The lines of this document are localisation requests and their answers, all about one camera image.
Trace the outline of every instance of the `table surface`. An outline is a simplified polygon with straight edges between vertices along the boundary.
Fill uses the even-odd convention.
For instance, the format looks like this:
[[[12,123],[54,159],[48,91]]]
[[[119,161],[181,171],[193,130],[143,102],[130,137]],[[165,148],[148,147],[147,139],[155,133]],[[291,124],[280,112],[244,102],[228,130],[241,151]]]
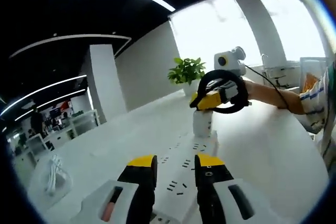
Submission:
[[[28,196],[40,186],[39,172],[50,155],[62,158],[73,188],[60,202],[41,212],[48,222],[67,222],[81,201],[108,179],[117,179],[133,158],[158,158],[192,134],[193,110],[182,91],[151,102],[107,122],[45,156],[34,171]],[[286,110],[253,101],[234,114],[213,116],[218,156],[235,178],[242,178],[269,199],[280,216],[300,222],[328,184],[328,174],[312,139]]]

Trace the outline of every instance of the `black ring handle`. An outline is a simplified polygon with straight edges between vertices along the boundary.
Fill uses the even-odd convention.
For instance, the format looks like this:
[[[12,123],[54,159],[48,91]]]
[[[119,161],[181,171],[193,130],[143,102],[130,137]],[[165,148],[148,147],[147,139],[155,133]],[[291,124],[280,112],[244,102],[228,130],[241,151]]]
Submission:
[[[236,76],[234,73],[230,71],[218,69],[218,70],[210,71],[202,77],[200,84],[198,85],[197,97],[190,104],[191,108],[197,107],[201,99],[205,97],[206,94],[210,91],[210,90],[206,90],[206,87],[209,84],[209,82],[216,80],[216,79],[233,81],[237,85],[238,95],[232,98],[231,100],[231,103],[233,104],[233,106],[229,108],[212,108],[209,110],[213,110],[215,112],[222,113],[222,114],[232,114],[232,113],[238,112],[245,106],[248,106],[249,104],[248,103],[248,93],[247,93],[246,86],[242,78]]]

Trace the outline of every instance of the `white cable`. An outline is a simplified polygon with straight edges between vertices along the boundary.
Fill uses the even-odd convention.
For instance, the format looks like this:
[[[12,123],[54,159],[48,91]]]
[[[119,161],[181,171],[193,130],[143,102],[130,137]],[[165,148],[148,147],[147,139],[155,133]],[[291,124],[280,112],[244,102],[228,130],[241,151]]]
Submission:
[[[57,155],[53,155],[50,160],[50,170],[49,170],[49,178],[46,187],[46,193],[50,196],[53,196],[56,192],[56,179],[61,176],[63,179],[66,179],[64,172],[62,171],[62,162],[60,157]]]

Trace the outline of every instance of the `white pillar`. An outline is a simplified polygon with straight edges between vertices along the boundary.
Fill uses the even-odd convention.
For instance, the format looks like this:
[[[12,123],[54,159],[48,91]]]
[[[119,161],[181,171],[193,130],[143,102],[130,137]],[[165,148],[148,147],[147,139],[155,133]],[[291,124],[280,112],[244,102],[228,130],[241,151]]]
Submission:
[[[286,56],[277,28],[261,0],[236,1],[253,31],[260,53],[270,56],[263,59],[264,66],[267,68],[286,66]]]
[[[82,71],[87,75],[93,106],[101,123],[127,113],[112,45],[91,45]]]

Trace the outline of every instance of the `bright window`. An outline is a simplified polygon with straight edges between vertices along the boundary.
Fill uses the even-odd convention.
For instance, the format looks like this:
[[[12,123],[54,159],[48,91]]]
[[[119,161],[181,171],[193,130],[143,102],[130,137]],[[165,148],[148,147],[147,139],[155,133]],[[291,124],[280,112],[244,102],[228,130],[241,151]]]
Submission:
[[[206,62],[214,69],[214,55],[241,46],[246,65],[262,65],[260,51],[242,10],[235,0],[206,0],[170,17],[177,48],[182,59]]]
[[[286,59],[325,57],[319,32],[300,0],[261,0],[278,30]]]

